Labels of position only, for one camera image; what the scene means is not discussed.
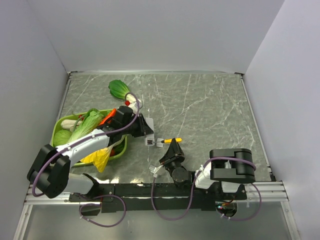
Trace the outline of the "white remote control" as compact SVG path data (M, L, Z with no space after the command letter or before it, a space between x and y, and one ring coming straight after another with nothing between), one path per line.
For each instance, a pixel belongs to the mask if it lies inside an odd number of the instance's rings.
M154 120L150 117L145 118L145 123L148 128L145 132L144 143L146 146L154 146L155 145L155 135L154 135Z

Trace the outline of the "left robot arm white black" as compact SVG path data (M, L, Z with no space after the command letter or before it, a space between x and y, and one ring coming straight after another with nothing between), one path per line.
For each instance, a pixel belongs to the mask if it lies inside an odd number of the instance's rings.
M90 154L114 147L126 135L152 140L154 120L123 105L80 139L57 147L46 144L39 150L27 174L32 195L53 199L63 192L70 192L81 194L87 201L95 200L99 195L99 183L87 173L73 174L70 169Z

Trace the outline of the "yellow handled screwdriver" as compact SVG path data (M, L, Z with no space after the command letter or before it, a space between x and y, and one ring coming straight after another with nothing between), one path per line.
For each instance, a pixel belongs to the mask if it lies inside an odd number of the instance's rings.
M163 139L163 138L158 138L157 140L156 140L156 143L158 144L158 143L160 143L160 144L170 144L171 142L172 142L172 138L168 138L168 139ZM180 143L180 142L182 142L182 138L180 138L180 137L176 137L175 138L175 141L177 142L177 143Z

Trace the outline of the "white battery cover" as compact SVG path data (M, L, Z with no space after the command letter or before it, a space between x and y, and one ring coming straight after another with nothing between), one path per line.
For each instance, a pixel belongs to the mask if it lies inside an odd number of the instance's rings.
M156 140L156 144L155 145L156 145L157 148L162 148L164 146L164 139L163 138L158 138Z

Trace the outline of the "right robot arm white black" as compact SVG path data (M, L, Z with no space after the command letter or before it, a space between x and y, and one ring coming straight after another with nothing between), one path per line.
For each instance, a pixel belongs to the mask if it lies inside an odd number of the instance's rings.
M256 166L253 163L252 151L247 148L213 149L209 160L195 171L187 170L183 165L185 154L180 147L180 138L157 139L156 146L169 144L165 155L159 160L160 167L169 172L178 188L193 186L209 190L216 185L223 199L230 199L240 185L256 181Z

